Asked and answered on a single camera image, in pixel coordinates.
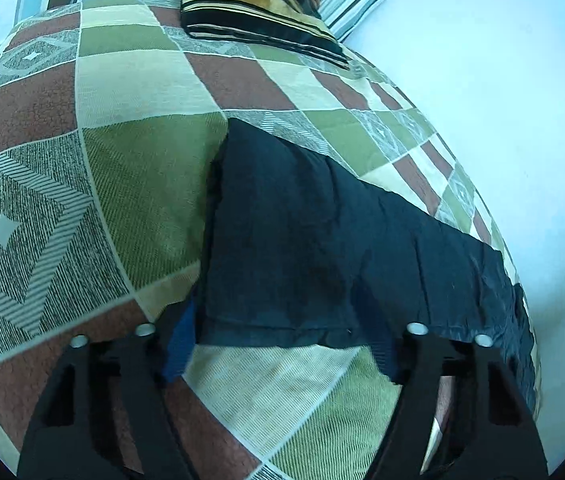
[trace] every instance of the white wall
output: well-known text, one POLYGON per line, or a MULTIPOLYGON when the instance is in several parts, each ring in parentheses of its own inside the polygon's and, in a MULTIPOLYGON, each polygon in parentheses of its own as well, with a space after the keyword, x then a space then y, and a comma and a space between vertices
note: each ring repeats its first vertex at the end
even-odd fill
POLYGON ((565 457, 565 0, 388 0, 348 44, 428 116, 503 233, 537 329, 553 470, 565 457))

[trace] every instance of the gold and black striped fabric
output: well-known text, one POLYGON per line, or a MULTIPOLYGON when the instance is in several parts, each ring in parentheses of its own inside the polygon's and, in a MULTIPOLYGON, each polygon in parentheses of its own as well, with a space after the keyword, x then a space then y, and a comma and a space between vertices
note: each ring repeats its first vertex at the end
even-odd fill
POLYGON ((182 0, 181 20, 193 38, 277 46, 347 69, 319 5, 320 0, 182 0))

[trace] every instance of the patchwork bedspread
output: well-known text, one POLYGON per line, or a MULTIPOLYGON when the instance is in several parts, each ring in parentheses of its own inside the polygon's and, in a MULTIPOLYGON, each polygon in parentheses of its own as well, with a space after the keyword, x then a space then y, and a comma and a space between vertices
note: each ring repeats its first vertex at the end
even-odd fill
MULTIPOLYGON (((193 40, 175 7, 61 7, 0 48, 0 458, 12 470, 69 339, 123 336, 195 282, 206 172, 227 118, 331 156, 492 245, 517 282, 479 193, 385 75, 346 48, 349 70, 193 40)), ((432 446, 450 392, 443 381, 432 446)), ((198 347, 166 403, 202 480, 361 479, 399 393, 367 348, 198 347)))

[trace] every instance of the silver screw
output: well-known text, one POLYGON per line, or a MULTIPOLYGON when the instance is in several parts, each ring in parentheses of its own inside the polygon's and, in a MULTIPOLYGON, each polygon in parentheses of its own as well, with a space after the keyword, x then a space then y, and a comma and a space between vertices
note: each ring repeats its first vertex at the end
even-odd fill
POLYGON ((493 339, 490 338, 488 335, 485 335, 485 334, 478 334, 474 338, 474 341, 476 342, 476 344, 478 346, 483 346, 485 348, 489 348, 490 346, 494 345, 493 339))
POLYGON ((426 335, 429 333, 429 329, 422 323, 409 323, 407 331, 413 335, 426 335))
POLYGON ((89 343, 89 338, 86 335, 80 334, 75 336, 69 343, 72 348, 82 348, 89 343))
POLYGON ((136 327, 136 335, 138 337, 144 337, 146 335, 152 335, 156 331, 156 327, 152 323, 143 323, 136 327))

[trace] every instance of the folded black garment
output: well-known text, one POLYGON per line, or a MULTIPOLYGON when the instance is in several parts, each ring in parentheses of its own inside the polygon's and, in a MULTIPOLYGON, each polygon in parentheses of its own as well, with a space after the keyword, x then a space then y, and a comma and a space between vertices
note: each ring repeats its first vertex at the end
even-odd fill
POLYGON ((452 340, 490 336, 533 412, 533 336, 500 252, 235 119, 211 167, 207 207, 198 342, 370 345, 374 304, 396 341, 410 322, 452 340))

